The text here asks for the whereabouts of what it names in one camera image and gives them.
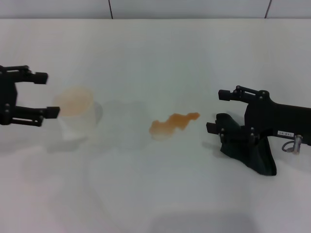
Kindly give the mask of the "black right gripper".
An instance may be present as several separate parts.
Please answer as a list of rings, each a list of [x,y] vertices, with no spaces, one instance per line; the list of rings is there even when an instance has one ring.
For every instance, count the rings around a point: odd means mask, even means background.
[[[236,86],[232,92],[219,90],[219,100],[248,103],[245,125],[236,122],[206,123],[207,132],[217,134],[223,144],[255,144],[255,136],[293,139],[302,136],[302,143],[311,144],[311,110],[306,107],[275,103],[269,92]]]

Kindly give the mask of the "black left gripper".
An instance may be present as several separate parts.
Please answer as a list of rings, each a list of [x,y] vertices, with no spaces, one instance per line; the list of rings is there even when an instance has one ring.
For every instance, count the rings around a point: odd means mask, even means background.
[[[41,127],[44,119],[56,119],[60,107],[27,108],[16,106],[15,83],[27,82],[46,84],[48,74],[32,73],[28,66],[0,67],[0,124],[28,125]]]

